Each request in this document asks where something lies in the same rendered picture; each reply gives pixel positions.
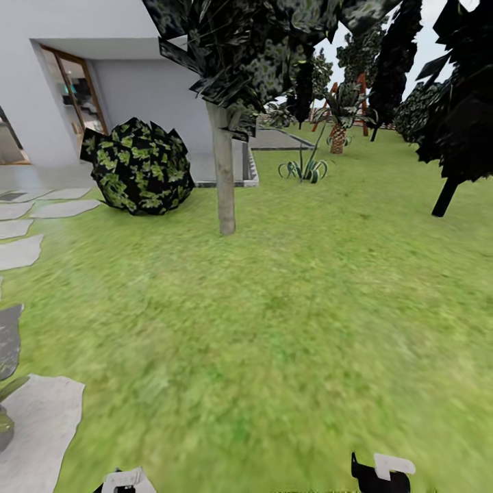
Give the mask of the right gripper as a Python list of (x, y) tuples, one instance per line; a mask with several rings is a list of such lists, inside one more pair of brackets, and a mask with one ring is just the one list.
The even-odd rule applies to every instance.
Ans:
[(390, 472), (391, 480), (379, 479), (375, 468), (357, 463), (355, 452), (352, 452), (352, 476), (359, 480), (359, 488), (363, 493), (410, 493), (410, 480), (404, 472)]

